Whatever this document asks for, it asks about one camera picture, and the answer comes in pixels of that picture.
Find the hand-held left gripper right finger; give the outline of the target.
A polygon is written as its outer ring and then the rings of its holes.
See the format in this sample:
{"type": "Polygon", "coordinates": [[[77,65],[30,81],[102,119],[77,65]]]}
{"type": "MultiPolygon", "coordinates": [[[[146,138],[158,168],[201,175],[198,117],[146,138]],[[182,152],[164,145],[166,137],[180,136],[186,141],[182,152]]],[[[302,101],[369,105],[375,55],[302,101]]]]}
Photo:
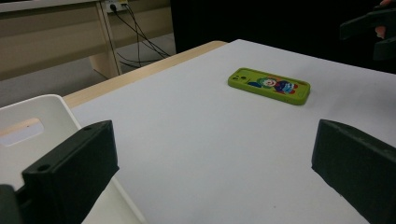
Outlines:
{"type": "Polygon", "coordinates": [[[322,119],[311,167],[370,224],[396,224],[396,147],[322,119]]]}

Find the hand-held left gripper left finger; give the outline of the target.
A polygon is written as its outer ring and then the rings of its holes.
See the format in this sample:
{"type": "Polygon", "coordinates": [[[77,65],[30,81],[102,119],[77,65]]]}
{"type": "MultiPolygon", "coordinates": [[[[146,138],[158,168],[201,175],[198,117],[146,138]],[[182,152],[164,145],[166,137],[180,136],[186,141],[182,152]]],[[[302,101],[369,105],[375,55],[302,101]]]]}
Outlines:
{"type": "Polygon", "coordinates": [[[21,173],[25,224],[82,224],[119,170],[110,120],[84,127],[21,173]]]}

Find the white plastic storage bin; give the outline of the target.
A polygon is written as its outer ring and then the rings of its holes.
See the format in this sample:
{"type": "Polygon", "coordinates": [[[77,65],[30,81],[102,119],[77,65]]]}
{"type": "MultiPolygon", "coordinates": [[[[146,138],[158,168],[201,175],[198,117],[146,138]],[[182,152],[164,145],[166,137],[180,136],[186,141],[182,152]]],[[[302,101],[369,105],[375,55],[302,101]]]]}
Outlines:
{"type": "MultiPolygon", "coordinates": [[[[47,94],[0,108],[0,184],[19,189],[21,172],[81,126],[64,99],[47,94]]],[[[81,224],[147,224],[112,178],[81,224]]]]}

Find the green cartoon phone case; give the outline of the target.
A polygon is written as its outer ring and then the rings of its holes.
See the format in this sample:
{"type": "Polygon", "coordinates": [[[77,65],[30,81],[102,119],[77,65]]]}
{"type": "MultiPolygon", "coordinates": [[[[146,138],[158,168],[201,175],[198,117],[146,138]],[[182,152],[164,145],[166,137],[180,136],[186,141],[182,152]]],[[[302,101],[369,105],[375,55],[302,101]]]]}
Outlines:
{"type": "Polygon", "coordinates": [[[304,105],[311,90],[311,85],[305,81],[246,67],[230,75],[228,85],[291,105],[304,105]]]}

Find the black curtain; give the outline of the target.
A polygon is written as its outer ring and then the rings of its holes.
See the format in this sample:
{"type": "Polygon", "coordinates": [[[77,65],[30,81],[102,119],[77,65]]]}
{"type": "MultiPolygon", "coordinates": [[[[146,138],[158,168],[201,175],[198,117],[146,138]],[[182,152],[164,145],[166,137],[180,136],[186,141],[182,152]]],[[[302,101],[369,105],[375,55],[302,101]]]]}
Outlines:
{"type": "Polygon", "coordinates": [[[339,63],[396,74],[396,58],[373,59],[375,31],[339,38],[341,23],[381,0],[170,0],[177,51],[244,39],[339,63]]]}

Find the beige wooden desk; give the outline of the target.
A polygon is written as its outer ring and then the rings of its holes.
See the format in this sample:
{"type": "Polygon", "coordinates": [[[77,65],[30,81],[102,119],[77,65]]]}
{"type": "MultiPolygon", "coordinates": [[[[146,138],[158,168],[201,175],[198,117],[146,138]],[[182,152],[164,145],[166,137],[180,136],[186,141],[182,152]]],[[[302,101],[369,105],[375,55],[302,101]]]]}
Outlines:
{"type": "Polygon", "coordinates": [[[105,0],[0,0],[0,80],[86,57],[101,75],[120,75],[116,49],[139,39],[131,14],[148,38],[173,32],[170,0],[128,0],[115,13],[105,0]]]}

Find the white power strip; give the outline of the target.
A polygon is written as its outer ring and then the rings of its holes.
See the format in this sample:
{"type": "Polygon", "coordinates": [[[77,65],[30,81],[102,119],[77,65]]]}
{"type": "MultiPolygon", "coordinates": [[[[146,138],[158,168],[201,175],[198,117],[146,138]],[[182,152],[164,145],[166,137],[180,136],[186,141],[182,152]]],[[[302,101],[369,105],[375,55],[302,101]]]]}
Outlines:
{"type": "Polygon", "coordinates": [[[106,12],[115,13],[123,11],[128,5],[128,0],[105,0],[106,12]]]}

